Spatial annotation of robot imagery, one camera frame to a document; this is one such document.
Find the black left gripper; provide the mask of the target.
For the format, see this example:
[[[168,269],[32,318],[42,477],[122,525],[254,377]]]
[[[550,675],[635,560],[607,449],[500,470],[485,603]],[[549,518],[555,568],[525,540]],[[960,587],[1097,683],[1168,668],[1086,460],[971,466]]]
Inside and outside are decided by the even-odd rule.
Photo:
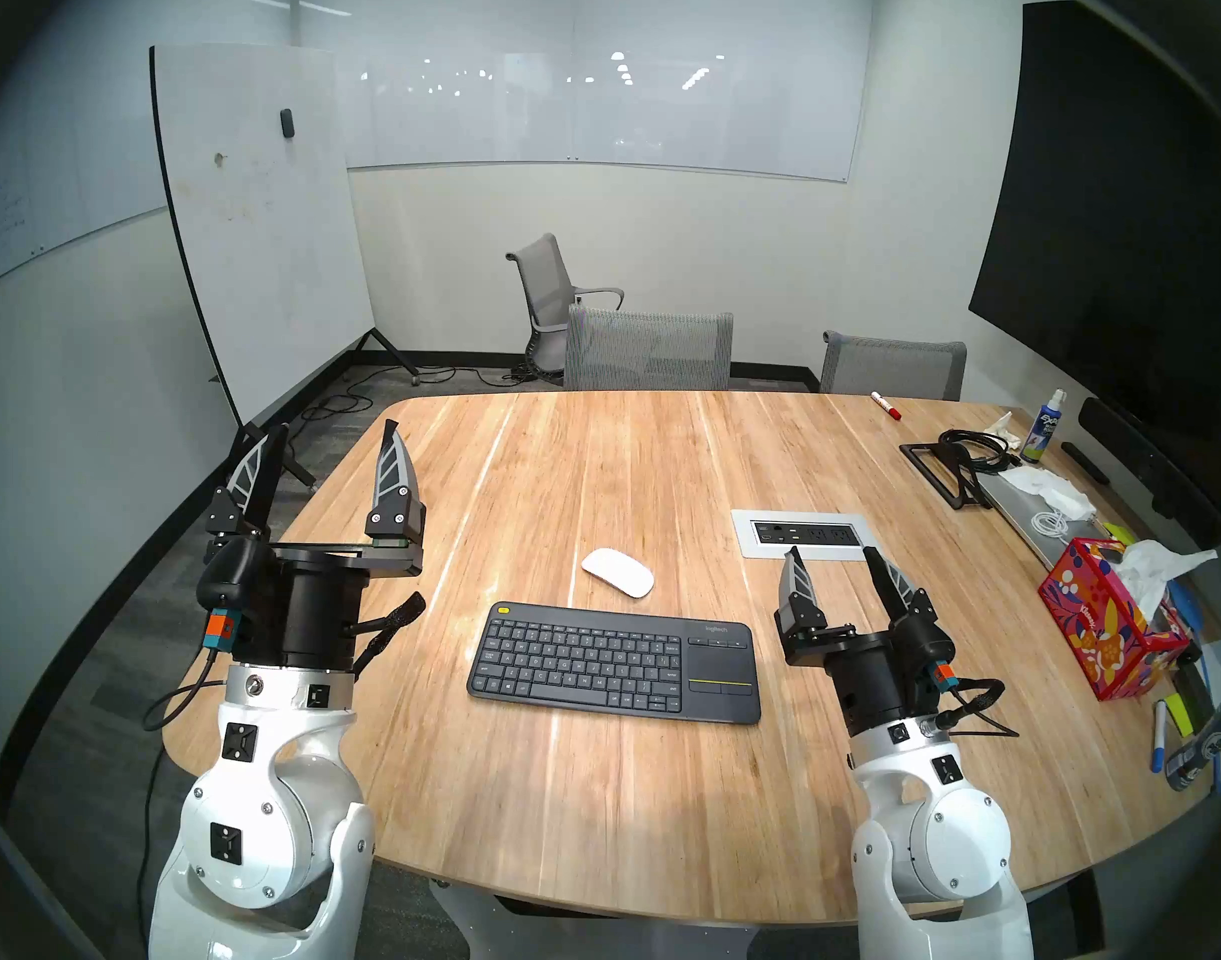
[[[270,514],[289,425],[275,423],[216,489],[208,534],[219,544],[242,542],[242,662],[281,671],[361,674],[372,660],[426,609],[418,591],[387,616],[361,619],[361,595],[372,580],[422,574],[426,506],[411,456],[392,418],[383,420],[363,546],[267,544]]]

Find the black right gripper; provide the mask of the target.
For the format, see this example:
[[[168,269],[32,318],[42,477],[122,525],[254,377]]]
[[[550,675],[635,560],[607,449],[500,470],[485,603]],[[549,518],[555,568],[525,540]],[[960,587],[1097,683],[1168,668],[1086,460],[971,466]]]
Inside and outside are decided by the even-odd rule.
[[[791,546],[784,556],[775,624],[784,660],[792,667],[821,667],[832,679],[851,739],[875,727],[915,718],[915,700],[897,682],[888,633],[907,616],[935,620],[926,590],[915,585],[879,548],[862,548],[871,583],[888,617],[884,631],[862,633],[853,624],[828,627],[810,572]]]

